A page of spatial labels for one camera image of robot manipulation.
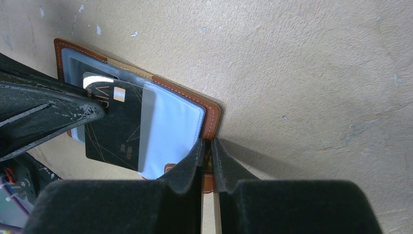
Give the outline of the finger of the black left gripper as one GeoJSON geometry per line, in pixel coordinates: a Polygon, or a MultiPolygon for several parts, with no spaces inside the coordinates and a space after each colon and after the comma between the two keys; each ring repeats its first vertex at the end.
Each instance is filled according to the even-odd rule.
{"type": "Polygon", "coordinates": [[[101,119],[83,88],[0,56],[0,159],[6,161],[80,125],[101,119]]]}

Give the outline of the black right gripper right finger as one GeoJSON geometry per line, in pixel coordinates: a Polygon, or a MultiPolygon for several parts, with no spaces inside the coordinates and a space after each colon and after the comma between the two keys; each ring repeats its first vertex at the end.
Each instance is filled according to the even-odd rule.
{"type": "Polygon", "coordinates": [[[223,234],[372,234],[364,192],[345,180],[261,180],[211,142],[223,234]]]}

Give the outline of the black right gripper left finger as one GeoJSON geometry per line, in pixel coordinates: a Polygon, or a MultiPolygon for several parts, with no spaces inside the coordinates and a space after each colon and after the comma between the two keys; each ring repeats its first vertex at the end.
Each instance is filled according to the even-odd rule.
{"type": "Polygon", "coordinates": [[[25,234],[199,234],[205,141],[156,180],[58,180],[38,197],[25,234]]]}

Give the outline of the black credit card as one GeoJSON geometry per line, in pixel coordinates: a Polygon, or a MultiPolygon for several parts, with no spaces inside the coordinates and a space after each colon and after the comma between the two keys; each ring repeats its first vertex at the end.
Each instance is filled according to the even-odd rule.
{"type": "Polygon", "coordinates": [[[88,97],[104,108],[103,118],[85,125],[86,157],[137,171],[145,153],[156,93],[144,84],[133,84],[85,72],[88,97]]]}
{"type": "Polygon", "coordinates": [[[73,84],[75,86],[85,88],[84,86],[84,74],[85,73],[92,73],[104,77],[109,77],[113,79],[119,79],[118,76],[109,74],[105,71],[99,70],[98,68],[92,67],[84,62],[81,62],[75,58],[70,58],[68,62],[68,71],[65,75],[65,81],[73,84]]]}

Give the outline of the brown leather card holder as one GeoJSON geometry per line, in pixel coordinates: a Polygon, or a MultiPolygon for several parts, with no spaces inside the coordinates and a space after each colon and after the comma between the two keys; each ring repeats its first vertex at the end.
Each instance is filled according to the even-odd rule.
{"type": "MultiPolygon", "coordinates": [[[[65,81],[70,58],[118,76],[119,80],[144,84],[156,93],[145,153],[139,155],[137,172],[155,180],[184,159],[200,138],[215,137],[221,107],[218,103],[133,65],[122,63],[64,39],[54,40],[58,79],[65,81]]],[[[73,128],[74,139],[85,143],[85,125],[73,128]]]]}

